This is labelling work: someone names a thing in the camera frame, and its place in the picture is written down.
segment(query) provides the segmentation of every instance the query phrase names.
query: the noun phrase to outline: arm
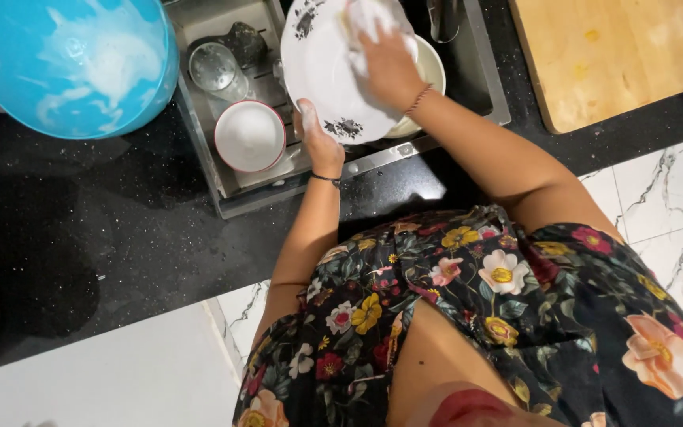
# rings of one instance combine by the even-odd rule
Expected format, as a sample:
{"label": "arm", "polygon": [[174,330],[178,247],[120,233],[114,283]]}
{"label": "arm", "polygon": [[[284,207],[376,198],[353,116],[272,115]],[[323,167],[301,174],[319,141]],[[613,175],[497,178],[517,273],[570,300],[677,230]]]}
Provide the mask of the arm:
{"label": "arm", "polygon": [[[426,84],[418,77],[399,34],[379,29],[380,43],[364,33],[369,89],[382,102],[405,112]],[[527,232],[551,223],[583,223],[622,242],[587,190],[547,152],[435,91],[411,117]]]}
{"label": "arm", "polygon": [[[294,125],[302,123],[298,131],[313,161],[313,172],[326,178],[342,176],[344,149],[320,128],[311,102],[300,100],[299,107],[303,115],[299,116],[295,112]],[[253,345],[273,322],[298,311],[297,293],[309,285],[309,278],[318,261],[336,245],[338,224],[339,190],[330,181],[311,178],[297,219],[275,263],[265,312],[257,327]]]}

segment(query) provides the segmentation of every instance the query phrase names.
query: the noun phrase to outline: blue bowl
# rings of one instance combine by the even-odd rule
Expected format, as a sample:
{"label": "blue bowl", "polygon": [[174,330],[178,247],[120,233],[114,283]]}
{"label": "blue bowl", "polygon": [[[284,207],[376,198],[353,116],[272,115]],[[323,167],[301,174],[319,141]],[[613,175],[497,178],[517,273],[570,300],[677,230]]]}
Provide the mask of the blue bowl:
{"label": "blue bowl", "polygon": [[0,0],[0,105],[36,131],[134,131],[165,108],[177,76],[159,0]]}

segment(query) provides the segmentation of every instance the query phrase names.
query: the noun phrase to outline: black granite countertop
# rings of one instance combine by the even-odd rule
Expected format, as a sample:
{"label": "black granite countertop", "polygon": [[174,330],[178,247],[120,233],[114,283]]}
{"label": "black granite countertop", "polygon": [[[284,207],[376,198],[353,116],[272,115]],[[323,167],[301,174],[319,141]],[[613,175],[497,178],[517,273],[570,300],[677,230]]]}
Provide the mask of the black granite countertop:
{"label": "black granite countertop", "polygon": [[[550,134],[507,2],[480,3],[510,130],[577,175],[683,141],[683,93]],[[465,207],[476,193],[432,150],[344,182],[340,234]],[[50,138],[0,115],[0,365],[268,278],[299,203],[218,218],[174,102],[141,130],[99,141]]]}

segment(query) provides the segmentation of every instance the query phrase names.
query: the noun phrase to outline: white bowl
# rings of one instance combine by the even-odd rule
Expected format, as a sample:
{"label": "white bowl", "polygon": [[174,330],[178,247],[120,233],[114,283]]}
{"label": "white bowl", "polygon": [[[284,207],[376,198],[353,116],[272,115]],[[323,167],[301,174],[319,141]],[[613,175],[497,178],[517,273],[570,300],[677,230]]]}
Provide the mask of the white bowl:
{"label": "white bowl", "polygon": [[236,102],[215,125],[215,149],[239,172],[273,166],[286,147],[286,130],[278,112],[260,101]]}
{"label": "white bowl", "polygon": [[[447,88],[447,76],[439,54],[418,34],[415,35],[415,40],[418,42],[418,61],[415,64],[418,74],[424,82],[431,83],[435,91],[444,95]],[[420,130],[421,127],[415,121],[410,120],[409,117],[403,117],[389,130],[385,138],[402,138]]]}

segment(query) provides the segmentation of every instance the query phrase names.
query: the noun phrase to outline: hand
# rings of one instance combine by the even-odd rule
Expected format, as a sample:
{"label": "hand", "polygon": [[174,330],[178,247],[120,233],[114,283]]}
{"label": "hand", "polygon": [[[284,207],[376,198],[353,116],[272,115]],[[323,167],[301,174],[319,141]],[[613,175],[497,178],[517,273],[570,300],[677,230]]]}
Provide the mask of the hand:
{"label": "hand", "polygon": [[313,172],[324,178],[341,178],[345,159],[344,148],[320,127],[318,114],[312,102],[302,98],[297,104],[301,113],[294,111],[294,128],[308,148],[309,158],[313,161]]}
{"label": "hand", "polygon": [[418,76],[413,57],[404,47],[402,34],[391,34],[376,24],[379,42],[374,43],[365,31],[360,31],[360,43],[368,64],[368,91],[381,102],[404,113],[414,103],[426,84]]}

